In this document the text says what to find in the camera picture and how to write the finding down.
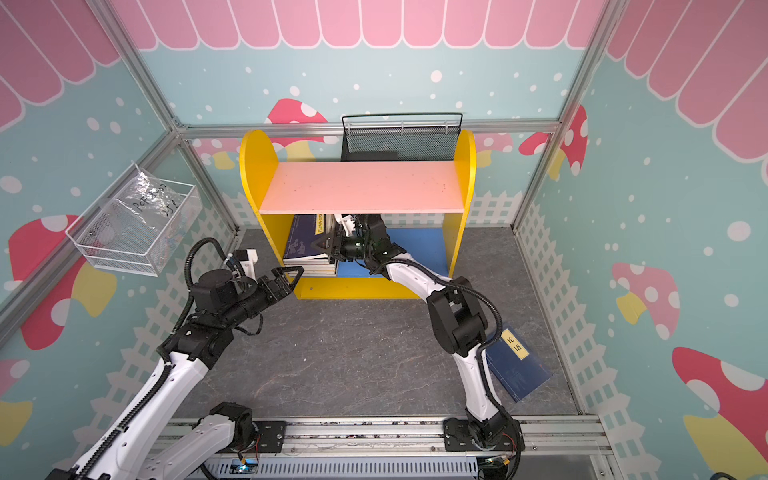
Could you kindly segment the dark portrait cover book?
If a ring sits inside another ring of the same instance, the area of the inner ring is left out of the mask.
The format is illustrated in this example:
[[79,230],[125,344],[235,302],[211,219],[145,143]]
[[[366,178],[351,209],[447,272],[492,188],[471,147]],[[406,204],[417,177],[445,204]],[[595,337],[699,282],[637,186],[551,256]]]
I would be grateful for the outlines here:
[[337,273],[337,266],[335,264],[328,264],[328,265],[299,265],[304,268],[304,271],[313,271],[313,272],[333,272],[335,271]]

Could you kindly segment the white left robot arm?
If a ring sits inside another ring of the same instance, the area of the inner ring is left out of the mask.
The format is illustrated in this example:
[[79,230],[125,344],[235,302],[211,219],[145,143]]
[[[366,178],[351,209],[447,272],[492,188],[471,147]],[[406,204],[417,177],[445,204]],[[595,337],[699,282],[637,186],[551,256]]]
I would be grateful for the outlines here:
[[71,467],[51,479],[184,479],[196,470],[213,475],[206,461],[221,450],[237,455],[261,436],[250,408],[222,402],[159,455],[150,450],[191,390],[243,329],[291,295],[304,270],[276,267],[270,276],[246,275],[213,237],[190,249],[184,263],[188,298],[171,334],[157,347],[157,365],[139,393],[99,440]]

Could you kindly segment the navy book floral cover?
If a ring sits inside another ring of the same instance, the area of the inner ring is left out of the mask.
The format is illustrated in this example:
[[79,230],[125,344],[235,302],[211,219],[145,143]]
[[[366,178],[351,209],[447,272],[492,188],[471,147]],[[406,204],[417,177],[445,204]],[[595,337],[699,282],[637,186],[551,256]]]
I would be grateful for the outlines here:
[[299,266],[299,265],[328,265],[332,264],[333,260],[329,257],[310,257],[310,258],[286,258],[283,260],[285,266]]

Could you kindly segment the navy book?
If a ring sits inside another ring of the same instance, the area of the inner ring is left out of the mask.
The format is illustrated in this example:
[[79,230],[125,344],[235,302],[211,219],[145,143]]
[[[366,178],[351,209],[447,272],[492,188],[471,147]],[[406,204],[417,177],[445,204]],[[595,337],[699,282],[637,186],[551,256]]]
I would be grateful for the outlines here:
[[283,260],[286,258],[317,258],[324,253],[314,248],[314,242],[323,235],[330,235],[334,219],[329,214],[296,214],[286,241]]
[[545,384],[552,373],[520,336],[504,326],[500,339],[486,351],[488,365],[515,402]]

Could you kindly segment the yellow cartoon cover book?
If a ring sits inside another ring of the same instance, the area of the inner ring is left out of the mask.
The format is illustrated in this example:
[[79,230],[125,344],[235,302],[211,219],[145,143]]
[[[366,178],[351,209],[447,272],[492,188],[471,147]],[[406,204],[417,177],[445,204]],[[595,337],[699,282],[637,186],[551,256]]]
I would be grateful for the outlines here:
[[[290,271],[287,272],[286,275],[289,277],[295,277],[298,275],[298,271]],[[302,278],[308,277],[308,278],[335,278],[337,276],[337,273],[335,271],[333,272],[313,272],[313,271],[303,271],[301,274]]]

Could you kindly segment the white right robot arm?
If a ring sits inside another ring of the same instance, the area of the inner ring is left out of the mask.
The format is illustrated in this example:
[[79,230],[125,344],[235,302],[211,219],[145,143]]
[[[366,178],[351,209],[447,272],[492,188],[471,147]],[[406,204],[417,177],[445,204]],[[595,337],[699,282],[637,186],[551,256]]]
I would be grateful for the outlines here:
[[379,215],[337,216],[312,246],[333,260],[358,263],[423,300],[435,339],[459,371],[470,438],[481,449],[504,440],[515,453],[524,449],[521,427],[492,384],[487,350],[501,340],[503,321],[486,295],[464,277],[451,279],[416,261],[392,241]]

